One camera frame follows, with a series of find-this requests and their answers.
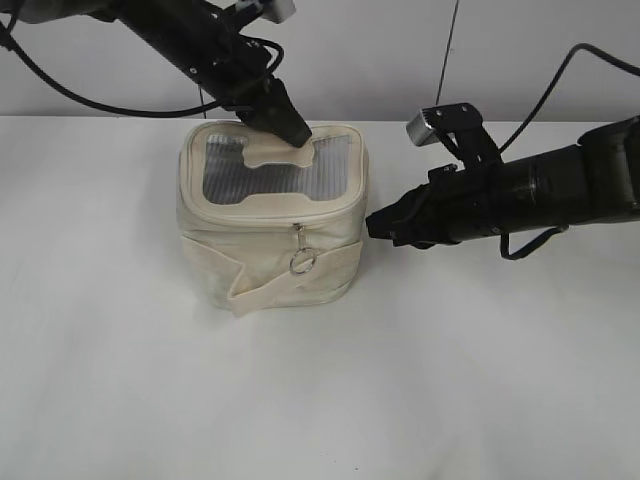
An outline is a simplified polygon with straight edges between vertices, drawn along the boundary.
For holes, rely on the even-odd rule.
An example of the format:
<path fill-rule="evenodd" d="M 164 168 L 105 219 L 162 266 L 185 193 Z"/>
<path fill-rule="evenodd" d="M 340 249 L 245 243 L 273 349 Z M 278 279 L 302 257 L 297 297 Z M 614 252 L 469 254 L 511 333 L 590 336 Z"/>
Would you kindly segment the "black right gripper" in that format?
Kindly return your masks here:
<path fill-rule="evenodd" d="M 394 246 L 431 248 L 505 233 L 493 187 L 497 169 L 453 172 L 432 170 L 429 182 L 405 193 L 366 220 L 372 239 Z"/>

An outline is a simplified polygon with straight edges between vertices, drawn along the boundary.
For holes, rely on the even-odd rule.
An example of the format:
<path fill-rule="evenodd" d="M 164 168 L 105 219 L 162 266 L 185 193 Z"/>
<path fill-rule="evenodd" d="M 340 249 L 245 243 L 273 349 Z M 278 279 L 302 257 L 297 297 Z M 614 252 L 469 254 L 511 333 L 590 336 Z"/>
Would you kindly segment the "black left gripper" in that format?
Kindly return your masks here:
<path fill-rule="evenodd" d="M 215 108 L 237 114 L 248 127 L 302 147 L 311 129 L 275 77 L 280 45 L 226 27 L 187 31 L 187 76 L 213 100 L 189 108 L 195 115 Z"/>

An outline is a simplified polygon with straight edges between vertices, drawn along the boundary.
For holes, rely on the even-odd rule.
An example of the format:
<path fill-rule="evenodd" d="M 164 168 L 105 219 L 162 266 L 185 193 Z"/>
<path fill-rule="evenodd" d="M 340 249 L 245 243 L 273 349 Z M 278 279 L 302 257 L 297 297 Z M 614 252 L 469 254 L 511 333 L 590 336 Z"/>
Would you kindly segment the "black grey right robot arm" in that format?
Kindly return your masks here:
<path fill-rule="evenodd" d="M 370 237 L 428 249 L 542 228 L 639 218 L 639 119 L 607 124 L 561 149 L 504 162 L 491 140 L 462 170 L 432 169 L 428 181 L 366 219 Z"/>

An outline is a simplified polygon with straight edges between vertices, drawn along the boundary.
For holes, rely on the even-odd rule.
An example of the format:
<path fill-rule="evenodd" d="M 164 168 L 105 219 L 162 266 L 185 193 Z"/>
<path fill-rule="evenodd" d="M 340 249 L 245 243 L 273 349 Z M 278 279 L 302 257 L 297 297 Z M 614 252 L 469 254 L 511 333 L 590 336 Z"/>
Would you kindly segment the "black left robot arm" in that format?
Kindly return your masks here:
<path fill-rule="evenodd" d="M 311 130 L 275 76 L 283 47 L 243 34 L 263 18 L 281 24 L 296 12 L 291 1 L 235 1 L 220 7 L 210 1 L 4 1 L 1 46 L 11 51 L 50 88 L 98 111 L 140 118 L 183 118 L 222 108 L 248 127 L 300 148 Z M 181 71 L 211 102 L 172 111 L 134 110 L 83 97 L 61 85 L 37 65 L 13 36 L 17 23 L 42 24 L 73 16 L 120 22 Z"/>

